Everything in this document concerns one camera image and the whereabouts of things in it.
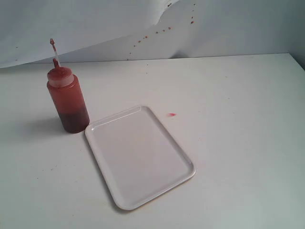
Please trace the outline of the red sauce squeeze bottle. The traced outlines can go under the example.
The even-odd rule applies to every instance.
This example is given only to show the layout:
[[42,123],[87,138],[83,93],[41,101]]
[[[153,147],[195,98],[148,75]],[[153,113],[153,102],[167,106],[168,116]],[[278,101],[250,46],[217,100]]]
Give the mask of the red sauce squeeze bottle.
[[61,66],[53,39],[50,44],[55,57],[52,60],[54,68],[47,73],[47,88],[64,130],[72,134],[82,132],[90,118],[78,77],[70,68]]

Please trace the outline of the white rectangular tray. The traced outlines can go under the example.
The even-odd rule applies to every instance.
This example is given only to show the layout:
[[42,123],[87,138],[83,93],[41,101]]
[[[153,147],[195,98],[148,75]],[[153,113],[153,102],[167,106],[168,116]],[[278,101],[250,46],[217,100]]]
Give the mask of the white rectangular tray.
[[85,136],[122,210],[134,210],[195,175],[191,159],[147,106],[95,121]]

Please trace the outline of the white paper backdrop sheet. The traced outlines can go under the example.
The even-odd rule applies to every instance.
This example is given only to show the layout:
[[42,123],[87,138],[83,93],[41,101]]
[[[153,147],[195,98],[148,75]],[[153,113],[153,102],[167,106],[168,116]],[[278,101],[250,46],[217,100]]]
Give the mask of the white paper backdrop sheet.
[[0,65],[292,54],[302,0],[3,0]]

